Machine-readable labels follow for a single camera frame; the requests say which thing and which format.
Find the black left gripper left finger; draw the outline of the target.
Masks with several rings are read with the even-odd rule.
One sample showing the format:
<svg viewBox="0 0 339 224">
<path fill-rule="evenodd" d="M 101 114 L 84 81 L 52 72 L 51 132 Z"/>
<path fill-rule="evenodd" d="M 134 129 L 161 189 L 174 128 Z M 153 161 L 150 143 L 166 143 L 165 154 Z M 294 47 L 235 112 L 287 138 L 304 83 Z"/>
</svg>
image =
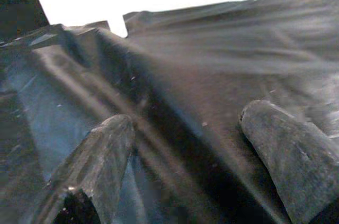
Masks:
<svg viewBox="0 0 339 224">
<path fill-rule="evenodd" d="M 134 141 L 125 114 L 92 129 L 40 191 L 34 223 L 112 223 Z"/>
</svg>

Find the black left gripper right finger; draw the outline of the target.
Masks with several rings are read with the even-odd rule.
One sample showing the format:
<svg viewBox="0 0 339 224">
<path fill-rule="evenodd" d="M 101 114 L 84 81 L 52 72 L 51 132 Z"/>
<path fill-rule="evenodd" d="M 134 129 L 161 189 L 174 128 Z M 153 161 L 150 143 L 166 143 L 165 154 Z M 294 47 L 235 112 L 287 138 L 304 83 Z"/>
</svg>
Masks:
<svg viewBox="0 0 339 224">
<path fill-rule="evenodd" d="M 338 144 L 266 100 L 248 103 L 243 134 L 265 165 L 292 223 L 338 223 Z"/>
</svg>

